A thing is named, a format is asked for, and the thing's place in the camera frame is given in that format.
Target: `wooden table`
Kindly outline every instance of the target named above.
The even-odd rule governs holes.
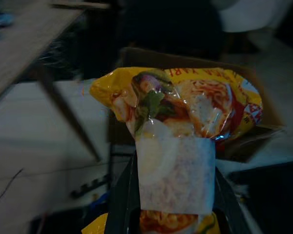
[[[97,161],[95,147],[60,94],[50,74],[37,58],[82,10],[58,9],[49,0],[32,0],[15,16],[15,24],[2,31],[0,39],[0,97],[26,71],[37,79],[71,127]]]

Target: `plastic wrapper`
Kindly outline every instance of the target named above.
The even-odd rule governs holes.
[[[212,212],[214,143],[235,139],[261,118],[256,89],[233,71],[119,68],[90,93],[135,138],[145,233],[198,233]]]

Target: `white floor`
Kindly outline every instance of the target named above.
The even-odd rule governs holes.
[[[293,160],[293,50],[274,40],[270,48],[250,63],[266,85],[275,106],[287,124],[287,132],[274,139],[248,163],[217,161],[227,174],[262,165]],[[93,193],[78,201],[68,195],[83,183],[102,177],[107,171],[106,108],[88,93],[91,81],[57,83],[76,112],[103,158],[92,156],[37,83],[15,85],[0,102],[0,194],[21,168],[0,200],[0,233],[25,234],[34,216],[87,204]],[[120,173],[126,162],[119,160]],[[94,193],[102,194],[105,187]]]

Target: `cable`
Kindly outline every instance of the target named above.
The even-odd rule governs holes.
[[[22,172],[24,168],[20,169],[12,178],[11,180],[9,181],[9,183],[6,185],[5,189],[3,190],[3,192],[1,193],[0,195],[0,199],[3,197],[3,195],[6,193],[6,191],[9,189],[9,187],[11,186],[13,180],[19,175],[19,173]]]

